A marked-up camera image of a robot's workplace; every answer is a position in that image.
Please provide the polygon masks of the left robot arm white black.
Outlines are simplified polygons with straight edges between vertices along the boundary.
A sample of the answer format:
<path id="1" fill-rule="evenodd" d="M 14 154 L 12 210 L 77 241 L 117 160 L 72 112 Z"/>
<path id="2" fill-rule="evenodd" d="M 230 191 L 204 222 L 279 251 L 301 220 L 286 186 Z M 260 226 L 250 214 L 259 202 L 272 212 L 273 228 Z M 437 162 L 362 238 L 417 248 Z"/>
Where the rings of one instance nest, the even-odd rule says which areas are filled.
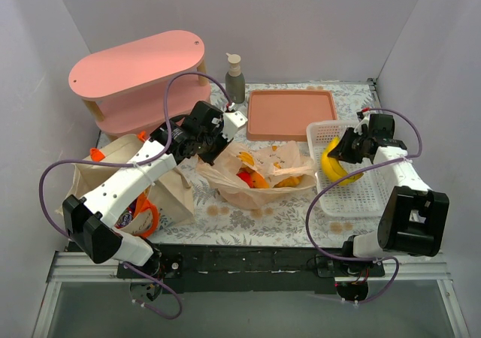
<path id="1" fill-rule="evenodd" d="M 158 178 L 187 158 L 213 164 L 247 123 L 241 112 L 199 101 L 178 125 L 165 120 L 132 158 L 99 187 L 81 198 L 68 196 L 62 211 L 68 237 L 96 263 L 127 261 L 145 278 L 159 272 L 160 260 L 143 237 L 120 231 L 115 224 L 128 205 Z"/>

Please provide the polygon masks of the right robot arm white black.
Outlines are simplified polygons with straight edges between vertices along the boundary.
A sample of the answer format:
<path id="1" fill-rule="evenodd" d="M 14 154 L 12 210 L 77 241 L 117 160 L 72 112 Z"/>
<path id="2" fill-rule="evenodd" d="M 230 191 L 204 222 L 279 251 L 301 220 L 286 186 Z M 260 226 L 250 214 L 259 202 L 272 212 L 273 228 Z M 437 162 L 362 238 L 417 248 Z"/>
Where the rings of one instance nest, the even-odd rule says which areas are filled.
<path id="1" fill-rule="evenodd" d="M 324 150 L 322 171 L 331 182 L 344 186 L 361 174 L 347 173 L 341 163 L 360 164 L 367 159 L 392 192 L 377 230 L 350 238 L 352 250 L 341 255 L 341 270 L 357 276 L 367 267 L 367 258 L 383 258 L 391 252 L 434 257 L 443 239 L 447 195 L 433 191 L 417 174 L 404 142 L 395 139 L 390 112 L 366 108 L 358 112 L 358 120 L 356 127 L 347 128 Z"/>

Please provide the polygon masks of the yellow banana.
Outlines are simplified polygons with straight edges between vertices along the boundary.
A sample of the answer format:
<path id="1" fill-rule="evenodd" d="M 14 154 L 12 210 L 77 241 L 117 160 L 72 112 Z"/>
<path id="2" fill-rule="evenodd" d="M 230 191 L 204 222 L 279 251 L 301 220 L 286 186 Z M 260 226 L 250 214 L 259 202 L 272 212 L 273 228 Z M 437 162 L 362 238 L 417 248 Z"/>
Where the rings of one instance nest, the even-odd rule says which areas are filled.
<path id="1" fill-rule="evenodd" d="M 339 144 L 339 142 L 339 137 L 335 137 L 324 149 L 320 158 L 322 171 L 332 183 L 348 175 L 347 171 L 341 166 L 338 160 L 328 157 L 328 154 Z"/>

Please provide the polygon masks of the orange plastic grocery bag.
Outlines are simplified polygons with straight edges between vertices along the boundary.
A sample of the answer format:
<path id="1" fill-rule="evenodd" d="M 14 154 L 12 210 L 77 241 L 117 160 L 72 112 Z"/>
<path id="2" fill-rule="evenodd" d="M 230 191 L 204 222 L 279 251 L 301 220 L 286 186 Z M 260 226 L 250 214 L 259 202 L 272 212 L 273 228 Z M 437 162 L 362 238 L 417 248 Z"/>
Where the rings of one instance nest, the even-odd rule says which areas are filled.
<path id="1" fill-rule="evenodd" d="M 305 192 L 316 185 L 315 163 L 312 158 L 301 154 L 295 141 L 257 150 L 234 142 L 217 157 L 213 165 L 200 161 L 196 171 L 227 202 L 245 210 L 257 210 L 275 200 Z M 257 171 L 267 180 L 270 188 L 251 189 L 237 176 L 240 171 Z M 278 182 L 292 176 L 302 176 L 298 186 L 274 187 Z"/>

